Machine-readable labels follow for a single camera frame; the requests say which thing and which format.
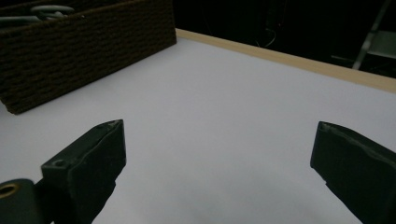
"wooden table edge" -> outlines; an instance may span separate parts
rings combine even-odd
[[[214,36],[201,35],[186,30],[176,29],[176,32],[177,36],[181,38],[186,38],[212,46],[233,50],[253,57],[269,60],[275,63],[283,63],[320,75],[342,79],[378,90],[396,93],[396,78],[383,77],[380,75],[353,70],[351,68],[345,68],[338,65],[309,60],[306,58],[281,53],[274,50],[261,49],[254,46],[217,38]]]

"white tabletop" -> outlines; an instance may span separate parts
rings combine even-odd
[[[396,94],[179,38],[14,116],[0,106],[0,182],[123,119],[127,165],[94,223],[360,223],[309,166],[320,120],[396,149]]]

